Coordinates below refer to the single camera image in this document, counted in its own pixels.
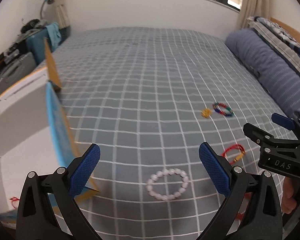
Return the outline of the right hand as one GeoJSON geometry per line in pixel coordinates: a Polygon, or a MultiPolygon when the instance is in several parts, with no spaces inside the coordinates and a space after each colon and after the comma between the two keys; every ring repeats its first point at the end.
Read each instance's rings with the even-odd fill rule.
{"type": "Polygon", "coordinates": [[[283,213],[290,214],[297,206],[294,199],[294,182],[291,178],[286,177],[283,182],[283,195],[281,209],[283,213]]]}

